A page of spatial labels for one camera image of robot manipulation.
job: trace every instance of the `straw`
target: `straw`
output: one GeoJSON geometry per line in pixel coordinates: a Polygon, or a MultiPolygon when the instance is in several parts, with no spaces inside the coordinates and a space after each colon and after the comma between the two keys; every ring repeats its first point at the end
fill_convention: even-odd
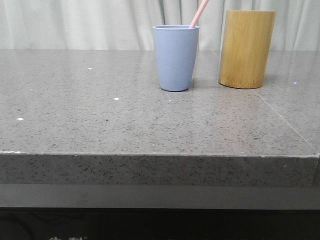
{"type": "Polygon", "coordinates": [[[196,26],[201,14],[205,10],[205,7],[206,7],[208,2],[209,2],[209,0],[202,0],[200,6],[198,8],[198,11],[196,11],[196,13],[194,15],[194,18],[192,19],[192,22],[191,22],[191,24],[189,26],[190,29],[193,29],[196,26]]]}

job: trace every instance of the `curtain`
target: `curtain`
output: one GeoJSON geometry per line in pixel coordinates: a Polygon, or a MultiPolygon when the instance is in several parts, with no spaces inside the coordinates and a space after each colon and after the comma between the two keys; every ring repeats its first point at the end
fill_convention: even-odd
{"type": "MultiPolygon", "coordinates": [[[[0,0],[0,49],[152,50],[152,26],[190,24],[201,0],[0,0]]],[[[226,10],[276,11],[271,50],[320,49],[320,0],[210,0],[199,49],[221,48],[226,10]]]]}

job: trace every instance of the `curtain fold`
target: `curtain fold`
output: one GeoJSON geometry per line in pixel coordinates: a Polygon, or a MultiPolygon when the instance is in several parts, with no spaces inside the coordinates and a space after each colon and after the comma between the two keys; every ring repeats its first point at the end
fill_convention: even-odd
{"type": "MultiPolygon", "coordinates": [[[[0,0],[0,49],[153,50],[152,26],[190,24],[201,0],[0,0]]],[[[320,49],[320,0],[211,0],[199,49],[218,51],[226,10],[276,11],[271,50],[320,49]]]]}

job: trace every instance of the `bamboo cup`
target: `bamboo cup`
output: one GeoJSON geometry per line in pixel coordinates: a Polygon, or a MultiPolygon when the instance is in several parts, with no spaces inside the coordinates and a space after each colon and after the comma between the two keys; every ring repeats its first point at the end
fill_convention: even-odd
{"type": "Polygon", "coordinates": [[[275,11],[226,11],[220,84],[239,89],[263,85],[275,16],[275,11]]]}

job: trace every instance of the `gray countertop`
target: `gray countertop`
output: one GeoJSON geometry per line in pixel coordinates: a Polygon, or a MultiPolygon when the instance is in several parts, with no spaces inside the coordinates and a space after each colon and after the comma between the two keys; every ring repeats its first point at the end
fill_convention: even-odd
{"type": "Polygon", "coordinates": [[[319,52],[270,52],[258,89],[160,89],[152,51],[0,50],[0,183],[313,187],[319,52]]]}

